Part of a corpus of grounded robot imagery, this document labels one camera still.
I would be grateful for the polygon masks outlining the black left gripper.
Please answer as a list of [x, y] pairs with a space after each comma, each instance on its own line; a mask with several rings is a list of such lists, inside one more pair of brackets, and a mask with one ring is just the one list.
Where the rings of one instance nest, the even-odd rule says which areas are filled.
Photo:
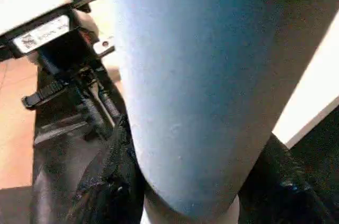
[[120, 120], [120, 93], [94, 51], [97, 35], [83, 26], [34, 48], [35, 62], [52, 81], [22, 98], [24, 107], [35, 110], [63, 93], [76, 105], [85, 121], [99, 135], [113, 134]]

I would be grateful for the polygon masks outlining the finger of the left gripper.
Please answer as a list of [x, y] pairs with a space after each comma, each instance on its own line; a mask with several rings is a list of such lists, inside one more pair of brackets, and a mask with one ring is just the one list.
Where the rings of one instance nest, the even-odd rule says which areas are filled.
[[85, 169], [101, 149], [99, 137], [80, 118], [36, 125], [31, 223], [63, 223]]

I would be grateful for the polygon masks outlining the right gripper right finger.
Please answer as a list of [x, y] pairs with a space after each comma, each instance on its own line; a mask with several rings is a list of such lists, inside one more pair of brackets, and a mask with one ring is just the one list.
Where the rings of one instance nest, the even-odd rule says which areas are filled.
[[338, 223], [289, 149], [271, 135], [240, 192], [239, 223]]

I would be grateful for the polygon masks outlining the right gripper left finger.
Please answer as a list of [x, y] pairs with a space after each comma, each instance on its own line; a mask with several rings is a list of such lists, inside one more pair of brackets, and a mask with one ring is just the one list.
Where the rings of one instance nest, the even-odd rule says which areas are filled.
[[88, 164], [65, 223], [140, 223], [145, 180], [136, 160], [127, 116]]

